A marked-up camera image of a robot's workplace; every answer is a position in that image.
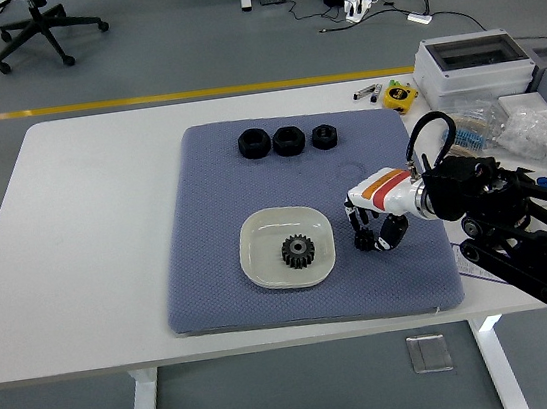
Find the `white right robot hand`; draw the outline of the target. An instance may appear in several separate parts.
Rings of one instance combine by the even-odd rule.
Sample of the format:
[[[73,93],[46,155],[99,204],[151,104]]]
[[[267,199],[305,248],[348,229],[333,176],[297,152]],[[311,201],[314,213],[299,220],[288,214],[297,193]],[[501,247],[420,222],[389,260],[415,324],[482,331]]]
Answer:
[[[426,220],[436,218],[423,179],[390,167],[351,188],[344,208],[355,230],[354,245],[365,252],[397,247],[409,227],[407,214]]]

